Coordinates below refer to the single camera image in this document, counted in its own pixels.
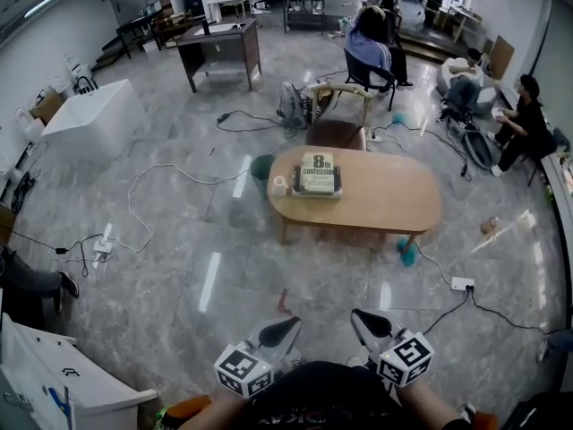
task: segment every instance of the black shirt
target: black shirt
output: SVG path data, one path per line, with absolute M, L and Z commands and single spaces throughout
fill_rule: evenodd
M 534 100 L 526 105 L 523 98 L 519 98 L 517 104 L 519 116 L 514 120 L 517 125 L 523 127 L 527 133 L 531 134 L 534 140 L 538 140 L 547 133 L 545 118 L 541 111 L 541 104 Z
M 402 430 L 421 429 L 366 368 L 313 362 L 272 384 L 244 412 L 236 429 Z M 444 430 L 469 430 L 464 420 Z

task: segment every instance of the electrical outlet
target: electrical outlet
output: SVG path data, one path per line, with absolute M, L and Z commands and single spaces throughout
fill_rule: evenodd
M 473 279 L 464 279 L 463 277 L 452 277 L 451 278 L 451 289 L 458 291 L 466 291 L 467 286 L 474 287 L 475 283 Z

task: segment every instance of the oval table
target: oval table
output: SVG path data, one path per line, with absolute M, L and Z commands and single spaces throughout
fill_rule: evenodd
M 293 171 L 305 151 L 326 151 L 340 166 L 342 194 L 317 199 L 291 195 Z M 287 196 L 273 196 L 272 182 L 283 176 Z M 364 228 L 409 236 L 402 253 L 415 238 L 440 220 L 441 199 L 432 172 L 418 161 L 383 153 L 301 146 L 281 153 L 270 170 L 267 186 L 271 205 L 282 218 L 281 244 L 289 225 L 325 228 Z

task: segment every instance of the ceiling light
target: ceiling light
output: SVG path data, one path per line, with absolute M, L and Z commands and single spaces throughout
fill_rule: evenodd
M 44 0 L 41 4 L 37 4 L 31 10 L 29 10 L 26 14 L 24 14 L 25 18 L 29 18 L 32 14 L 37 13 L 41 10 L 44 6 L 49 4 L 52 0 Z

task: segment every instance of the shiny floor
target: shiny floor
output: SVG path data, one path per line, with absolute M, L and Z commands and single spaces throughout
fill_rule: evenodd
M 254 92 L 247 90 L 243 74 L 212 74 L 200 78 L 199 91 L 192 94 L 173 49 L 122 58 L 98 72 L 100 85 L 129 78 L 150 122 L 116 160 L 72 164 L 48 148 L 36 163 L 41 174 L 17 230 L 70 246 L 109 222 L 113 237 L 138 249 L 147 231 L 127 210 L 127 193 L 138 174 L 155 164 L 175 163 L 191 176 L 213 181 L 238 174 L 246 155 L 275 150 L 285 141 L 282 129 L 224 132 L 216 126 L 217 117 L 235 109 L 274 116 L 282 82 L 302 87 L 317 75 L 345 70 L 346 64 L 341 39 L 262 29 L 259 41 L 262 74 Z M 391 113 L 388 98 L 376 99 L 370 119 L 371 126 L 389 125 L 400 114 L 415 127 L 408 132 L 393 125 L 386 133 L 430 168 L 439 184 L 442 219 L 420 238 L 420 246 L 449 277 L 474 279 L 478 303 L 515 323 L 559 328 L 565 270 L 542 180 L 537 175 L 527 188 L 530 162 L 517 162 L 494 178 L 470 161 L 472 180 L 460 176 L 462 159 L 426 132 L 446 138 L 443 125 L 435 122 L 436 68 L 409 58 L 416 89 L 398 91 Z M 344 73 L 326 77 L 345 78 Z M 343 97 L 334 114 L 358 120 L 360 110 L 358 100 Z M 484 130 L 497 127 L 489 117 L 477 123 Z M 269 124 L 242 114 L 223 123 L 231 129 Z M 303 139 L 296 136 L 280 151 Z M 370 150 L 403 153 L 384 139 L 370 143 Z M 492 151 L 497 158 L 499 152 Z M 156 388 L 162 402 L 170 404 L 212 391 L 214 360 L 227 343 L 277 315 L 284 288 L 286 307 L 303 319 L 297 347 L 309 360 L 333 362 L 345 362 L 359 351 L 349 322 L 353 307 L 389 309 L 412 330 L 425 330 L 461 302 L 463 295 L 449 290 L 432 262 L 418 255 L 412 267 L 405 267 L 392 235 L 381 244 L 376 236 L 359 232 L 292 228 L 290 245 L 281 246 L 277 218 L 252 180 L 246 178 L 243 190 L 237 184 L 201 185 L 174 168 L 154 168 L 132 192 L 133 211 L 154 231 L 149 244 L 137 254 L 116 245 L 115 257 L 95 270 L 90 265 L 87 278 L 79 262 L 58 263 L 46 249 L 15 237 L 13 246 L 31 266 L 66 269 L 80 281 L 81 297 L 67 301 L 64 315 L 50 320 L 52 329 L 77 337 L 79 348 L 109 373 L 140 390 Z M 499 224 L 486 237 L 480 224 L 491 217 L 499 217 Z M 91 247 L 87 242 L 88 254 Z M 214 253 L 220 254 L 220 264 L 205 305 L 203 288 Z M 426 377 L 454 405 L 469 400 L 503 422 L 520 400 L 559 381 L 561 358 L 535 362 L 541 338 L 468 302 L 428 334 L 436 356 Z

